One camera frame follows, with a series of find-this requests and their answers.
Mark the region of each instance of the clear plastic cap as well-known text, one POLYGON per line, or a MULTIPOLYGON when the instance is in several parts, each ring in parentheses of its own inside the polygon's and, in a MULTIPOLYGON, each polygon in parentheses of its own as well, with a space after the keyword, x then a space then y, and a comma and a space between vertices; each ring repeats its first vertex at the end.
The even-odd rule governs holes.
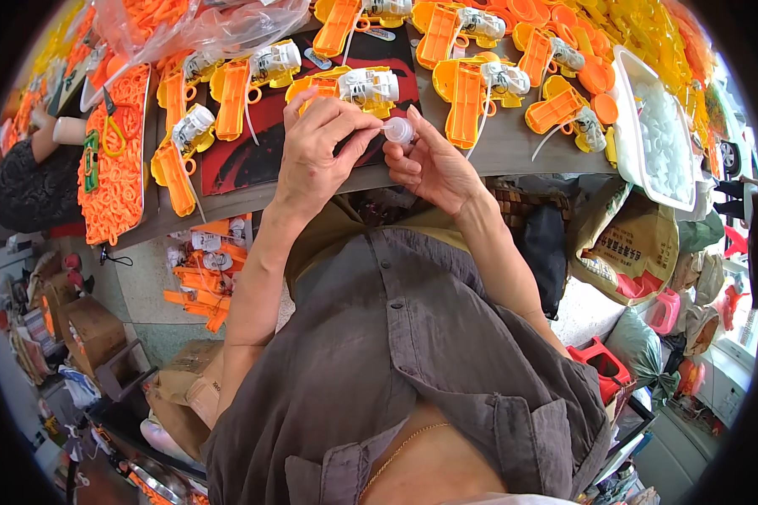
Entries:
POLYGON ((391 117, 386 120, 382 131, 384 138, 398 144, 409 144, 413 142, 415 136, 413 124, 404 117, 391 117))

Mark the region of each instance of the hand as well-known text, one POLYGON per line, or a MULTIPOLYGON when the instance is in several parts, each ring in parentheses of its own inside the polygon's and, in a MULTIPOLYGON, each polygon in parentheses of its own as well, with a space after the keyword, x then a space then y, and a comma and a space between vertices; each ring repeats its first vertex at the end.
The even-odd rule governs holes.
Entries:
POLYGON ((465 203, 487 193, 475 167, 410 106, 407 119, 417 133, 414 144, 385 142, 384 162, 390 178, 452 217, 465 203))
POLYGON ((317 88, 298 93, 283 109, 283 159, 273 206, 281 217, 306 226, 351 174, 379 133, 382 121, 337 98, 317 98, 300 116, 317 88), (334 156, 334 147, 356 131, 334 156))

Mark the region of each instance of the scissors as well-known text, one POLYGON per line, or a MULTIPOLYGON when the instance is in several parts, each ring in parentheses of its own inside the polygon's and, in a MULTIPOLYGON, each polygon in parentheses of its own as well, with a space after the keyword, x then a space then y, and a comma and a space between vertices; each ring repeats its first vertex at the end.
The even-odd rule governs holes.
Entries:
MULTIPOLYGON (((102 88, 104 91, 104 105, 107 107, 107 117, 104 118, 104 131, 101 136, 101 147, 104 148, 104 154, 106 154, 109 157, 118 157, 121 156, 123 151, 126 149, 127 145, 127 139, 124 135, 123 130, 118 126, 117 123, 115 123, 115 119, 112 117, 119 109, 119 107, 128 107, 131 108, 134 113, 138 113, 137 106, 131 105, 131 104, 115 104, 112 101, 112 98, 110 97, 110 92, 107 91, 106 87, 102 88), (107 147, 107 134, 109 133, 109 128, 112 128, 115 130, 115 134, 118 135, 118 137, 121 139, 121 147, 117 151, 112 151, 107 147)), ((137 132, 137 128, 140 126, 140 121, 138 121, 135 125, 135 127, 132 129, 131 132, 127 132, 128 135, 134 135, 137 132)))

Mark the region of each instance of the gray shirt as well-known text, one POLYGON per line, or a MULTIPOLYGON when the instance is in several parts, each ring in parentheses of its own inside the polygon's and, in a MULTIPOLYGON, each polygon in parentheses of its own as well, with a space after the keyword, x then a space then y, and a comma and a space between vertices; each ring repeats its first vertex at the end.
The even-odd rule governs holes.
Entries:
POLYGON ((486 298, 462 250, 409 229, 353 238, 203 447, 211 503, 354 504, 420 395, 509 493, 571 498, 606 456, 596 371, 486 298))

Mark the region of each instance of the person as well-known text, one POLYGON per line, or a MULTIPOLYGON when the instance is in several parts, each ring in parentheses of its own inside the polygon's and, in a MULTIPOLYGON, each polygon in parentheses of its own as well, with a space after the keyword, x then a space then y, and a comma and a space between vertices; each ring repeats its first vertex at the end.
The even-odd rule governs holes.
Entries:
POLYGON ((210 501, 575 497, 609 448, 596 370, 551 331, 496 200, 410 106, 418 138, 385 142, 385 161, 435 218, 361 228, 332 197, 382 121, 336 98, 299 116, 315 93, 284 110, 275 196, 230 301, 210 501), (284 275, 296 312, 276 334, 284 275))
POLYGON ((734 199, 714 203, 713 208, 719 214, 744 221, 745 228, 748 228, 753 220, 753 195, 758 193, 758 180, 742 175, 734 181, 720 180, 714 189, 734 199))
POLYGON ((77 201, 81 146, 53 141, 56 118, 0 153, 0 226, 31 234, 82 221, 77 201))

